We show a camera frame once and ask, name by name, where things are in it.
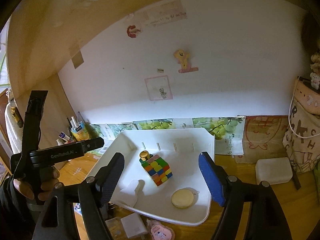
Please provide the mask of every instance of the rubik's cube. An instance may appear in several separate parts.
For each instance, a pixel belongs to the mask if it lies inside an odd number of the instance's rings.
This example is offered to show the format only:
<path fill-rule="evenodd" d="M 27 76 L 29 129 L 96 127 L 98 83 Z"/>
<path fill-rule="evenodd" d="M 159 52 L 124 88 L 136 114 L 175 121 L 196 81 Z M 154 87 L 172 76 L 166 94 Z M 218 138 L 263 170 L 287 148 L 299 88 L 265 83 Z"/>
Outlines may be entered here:
<path fill-rule="evenodd" d="M 154 155 L 141 165 L 157 186 L 160 186 L 172 176 L 169 164 L 158 154 Z"/>

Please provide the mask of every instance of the human hand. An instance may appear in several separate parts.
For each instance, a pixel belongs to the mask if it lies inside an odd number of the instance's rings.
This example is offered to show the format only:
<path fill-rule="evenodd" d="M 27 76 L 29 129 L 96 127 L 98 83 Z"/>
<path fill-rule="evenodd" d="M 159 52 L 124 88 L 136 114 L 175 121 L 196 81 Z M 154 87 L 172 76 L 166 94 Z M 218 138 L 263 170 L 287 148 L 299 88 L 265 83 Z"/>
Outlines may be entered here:
<path fill-rule="evenodd" d="M 49 197 L 54 185 L 59 182 L 58 178 L 60 176 L 60 172 L 56 167 L 53 167 L 53 173 L 52 173 L 52 179 L 43 182 L 41 184 L 41 189 L 44 192 L 41 192 L 38 194 L 38 199 L 41 201 L 46 201 L 47 198 Z M 32 192 L 30 184 L 28 184 L 25 181 L 14 179 L 13 180 L 13 185 L 18 190 L 22 195 L 29 199 L 34 199 L 35 195 Z"/>

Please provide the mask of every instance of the white power adapter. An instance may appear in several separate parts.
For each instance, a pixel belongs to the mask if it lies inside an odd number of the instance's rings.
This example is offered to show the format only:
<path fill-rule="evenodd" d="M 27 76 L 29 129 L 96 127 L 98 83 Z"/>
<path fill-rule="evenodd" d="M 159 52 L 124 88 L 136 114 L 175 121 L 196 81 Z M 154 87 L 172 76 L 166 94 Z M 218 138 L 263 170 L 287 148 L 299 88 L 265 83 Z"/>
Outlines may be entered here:
<path fill-rule="evenodd" d="M 148 233 L 141 217 L 137 213 L 121 218 L 121 223 L 128 238 L 137 238 Z"/>

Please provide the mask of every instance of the white towel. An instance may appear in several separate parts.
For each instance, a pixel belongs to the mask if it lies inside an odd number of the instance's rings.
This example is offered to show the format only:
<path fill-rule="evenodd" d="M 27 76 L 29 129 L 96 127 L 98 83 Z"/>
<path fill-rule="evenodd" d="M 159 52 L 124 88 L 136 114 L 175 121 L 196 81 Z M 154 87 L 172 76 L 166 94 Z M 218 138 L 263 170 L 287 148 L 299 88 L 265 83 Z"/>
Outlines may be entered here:
<path fill-rule="evenodd" d="M 21 145 L 22 145 L 22 131 L 23 128 L 20 128 L 15 121 L 12 113 L 11 113 L 11 104 L 7 104 L 4 112 L 5 117 L 5 125 L 7 126 L 7 133 L 9 142 L 11 145 L 12 152 L 20 153 Z"/>

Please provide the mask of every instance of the white cable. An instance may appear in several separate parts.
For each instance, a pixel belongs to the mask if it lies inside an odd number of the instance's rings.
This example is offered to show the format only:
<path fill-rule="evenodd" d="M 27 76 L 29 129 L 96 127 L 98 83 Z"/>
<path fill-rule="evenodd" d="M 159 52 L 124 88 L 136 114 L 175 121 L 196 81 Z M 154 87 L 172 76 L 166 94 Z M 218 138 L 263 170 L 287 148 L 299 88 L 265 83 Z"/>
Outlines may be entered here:
<path fill-rule="evenodd" d="M 312 137 L 316 137 L 316 136 L 320 135 L 320 133 L 315 134 L 315 135 L 311 135 L 311 136 L 308 136 L 308 137 L 303 137 L 303 136 L 298 135 L 298 134 L 293 130 L 293 128 L 292 128 L 292 126 L 291 126 L 291 123 L 290 123 L 291 106 L 292 106 L 292 103 L 293 103 L 294 93 L 296 92 L 297 85 L 298 85 L 298 82 L 296 82 L 296 84 L 295 84 L 295 86 L 294 86 L 293 95 L 292 95 L 292 99 L 291 99 L 291 103 L 290 103 L 290 107 L 289 107 L 289 114 L 288 114 L 289 127 L 290 127 L 292 133 L 293 133 L 295 136 L 299 137 L 299 138 L 309 139 L 309 138 L 312 138 Z"/>

